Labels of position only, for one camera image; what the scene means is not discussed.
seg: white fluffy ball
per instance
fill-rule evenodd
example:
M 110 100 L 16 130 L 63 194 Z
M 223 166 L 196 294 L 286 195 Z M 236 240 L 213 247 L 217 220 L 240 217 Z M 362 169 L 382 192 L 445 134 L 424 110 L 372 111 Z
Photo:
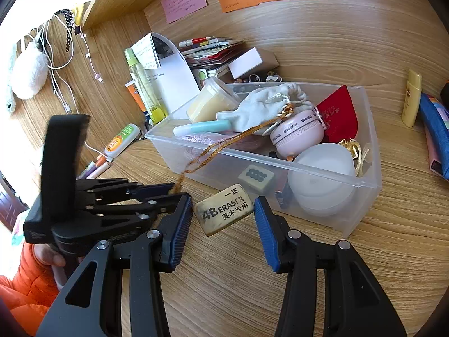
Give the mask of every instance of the white fluffy ball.
M 47 80 L 47 58 L 37 44 L 30 42 L 17 58 L 10 78 L 11 88 L 18 98 L 30 99 L 36 95 Z

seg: orange jacket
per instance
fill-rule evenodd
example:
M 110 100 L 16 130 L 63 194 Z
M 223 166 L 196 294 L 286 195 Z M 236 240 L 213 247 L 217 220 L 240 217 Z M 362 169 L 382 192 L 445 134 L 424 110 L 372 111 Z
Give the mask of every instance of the orange jacket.
M 26 333 L 35 336 L 57 294 L 51 267 L 41 264 L 34 256 L 33 245 L 25 243 L 14 279 L 0 276 L 0 299 Z

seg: black chain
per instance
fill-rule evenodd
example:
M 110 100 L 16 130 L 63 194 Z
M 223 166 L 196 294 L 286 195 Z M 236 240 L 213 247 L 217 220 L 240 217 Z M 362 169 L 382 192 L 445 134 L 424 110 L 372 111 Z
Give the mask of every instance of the black chain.
M 59 14 L 64 14 L 64 17 L 66 18 L 66 25 L 67 28 L 69 28 L 69 31 L 72 32 L 73 30 L 73 24 L 72 24 L 72 19 L 73 19 L 73 13 L 71 10 L 69 9 L 62 9 L 62 10 L 58 10 L 57 12 L 55 12 L 55 15 L 59 15 Z M 66 43 L 66 52 L 68 52 L 70 50 L 70 42 L 71 42 L 72 37 L 70 36 L 69 32 L 67 32 L 67 43 Z

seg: metal screw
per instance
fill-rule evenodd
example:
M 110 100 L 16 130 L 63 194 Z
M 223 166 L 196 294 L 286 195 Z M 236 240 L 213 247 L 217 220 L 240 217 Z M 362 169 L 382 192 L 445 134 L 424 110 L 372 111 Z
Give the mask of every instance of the metal screw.
M 97 243 L 97 248 L 98 249 L 107 249 L 107 247 L 109 247 L 109 241 L 102 240 L 102 241 Z
M 299 237 L 301 237 L 301 232 L 297 231 L 296 229 L 292 229 L 291 231 L 288 231 L 287 235 L 290 238 L 293 238 L 294 240 L 297 240 Z
M 341 241 L 338 241 L 338 246 L 341 249 L 350 249 L 351 248 L 351 243 L 349 243 L 346 240 L 341 240 Z
M 158 238 L 160 235 L 159 231 L 157 229 L 152 229 L 151 231 L 148 231 L 146 233 L 146 236 L 148 238 Z

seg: white glue bottle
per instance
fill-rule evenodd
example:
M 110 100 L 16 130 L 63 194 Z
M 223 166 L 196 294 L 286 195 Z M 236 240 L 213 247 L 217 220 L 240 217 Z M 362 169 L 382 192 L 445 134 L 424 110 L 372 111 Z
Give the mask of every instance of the white glue bottle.
M 117 134 L 105 147 L 104 154 L 108 162 L 116 158 L 122 153 L 130 143 L 135 140 L 141 133 L 138 126 L 135 124 L 128 124 Z

